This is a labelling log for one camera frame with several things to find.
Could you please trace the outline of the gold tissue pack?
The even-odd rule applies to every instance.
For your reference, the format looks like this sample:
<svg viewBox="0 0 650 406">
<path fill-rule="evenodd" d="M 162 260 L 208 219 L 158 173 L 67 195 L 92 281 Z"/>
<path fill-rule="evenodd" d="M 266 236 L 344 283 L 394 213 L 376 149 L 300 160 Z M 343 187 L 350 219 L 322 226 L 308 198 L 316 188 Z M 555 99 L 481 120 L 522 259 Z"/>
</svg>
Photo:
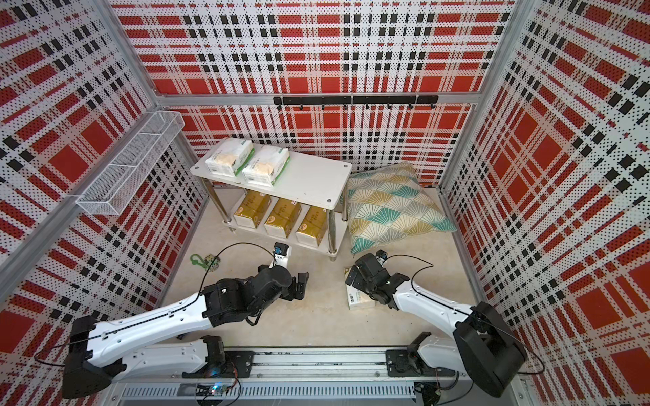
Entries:
<svg viewBox="0 0 650 406">
<path fill-rule="evenodd" d="M 248 190 L 234 213 L 235 223 L 243 228 L 258 228 L 270 203 L 270 195 Z"/>
<path fill-rule="evenodd" d="M 300 215 L 300 203 L 280 198 L 267 217 L 264 228 L 267 234 L 272 237 L 287 239 Z"/>
<path fill-rule="evenodd" d="M 327 216 L 326 209 L 311 206 L 296 231 L 297 241 L 302 245 L 317 248 L 327 232 Z"/>
</svg>

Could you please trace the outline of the white tissue pack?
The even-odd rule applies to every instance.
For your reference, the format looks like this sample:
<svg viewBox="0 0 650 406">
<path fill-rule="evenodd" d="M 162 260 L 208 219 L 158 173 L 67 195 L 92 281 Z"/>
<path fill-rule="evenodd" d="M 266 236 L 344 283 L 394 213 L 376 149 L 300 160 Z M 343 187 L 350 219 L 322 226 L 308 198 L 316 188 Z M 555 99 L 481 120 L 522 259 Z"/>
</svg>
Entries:
<svg viewBox="0 0 650 406">
<path fill-rule="evenodd" d="M 265 145 L 254 154 L 241 172 L 247 182 L 274 186 L 289 159 L 287 148 Z"/>
<path fill-rule="evenodd" d="M 254 154 L 250 140 L 226 139 L 207 155 L 206 166 L 212 174 L 236 177 Z"/>
<path fill-rule="evenodd" d="M 375 307 L 376 301 L 372 300 L 367 294 L 350 285 L 346 285 L 345 287 L 347 303 L 351 311 L 365 310 Z"/>
</svg>

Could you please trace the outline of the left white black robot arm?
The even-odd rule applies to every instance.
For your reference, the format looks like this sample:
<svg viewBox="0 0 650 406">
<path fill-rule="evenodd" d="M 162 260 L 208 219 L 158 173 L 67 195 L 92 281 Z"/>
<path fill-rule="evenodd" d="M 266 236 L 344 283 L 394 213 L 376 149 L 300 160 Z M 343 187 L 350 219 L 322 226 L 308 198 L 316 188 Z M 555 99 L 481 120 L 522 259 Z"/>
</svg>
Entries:
<svg viewBox="0 0 650 406">
<path fill-rule="evenodd" d="M 62 396 L 84 398 L 131 373 L 152 374 L 178 367 L 201 377 L 224 364 L 216 338 L 203 338 L 193 351 L 165 349 L 166 339 L 229 323 L 257 325 L 277 299 L 302 300 L 309 275 L 292 276 L 281 266 L 262 266 L 257 275 L 221 279 L 169 306 L 118 321 L 92 316 L 74 321 L 64 361 Z"/>
</svg>

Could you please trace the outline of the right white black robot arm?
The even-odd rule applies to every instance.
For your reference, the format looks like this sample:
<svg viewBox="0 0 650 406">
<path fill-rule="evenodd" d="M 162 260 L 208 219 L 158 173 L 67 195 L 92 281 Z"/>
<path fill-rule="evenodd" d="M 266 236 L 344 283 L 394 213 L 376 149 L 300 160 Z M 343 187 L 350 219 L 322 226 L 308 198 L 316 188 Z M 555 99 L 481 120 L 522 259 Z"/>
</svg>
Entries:
<svg viewBox="0 0 650 406">
<path fill-rule="evenodd" d="M 355 261 L 346 284 L 390 309 L 417 316 L 447 335 L 420 333 L 401 351 L 387 353 L 391 377 L 432 377 L 441 370 L 466 375 L 486 394 L 499 398 L 528 360 L 528 351 L 502 316 L 482 301 L 461 304 L 430 292 L 413 277 L 391 274 L 383 250 Z"/>
</svg>

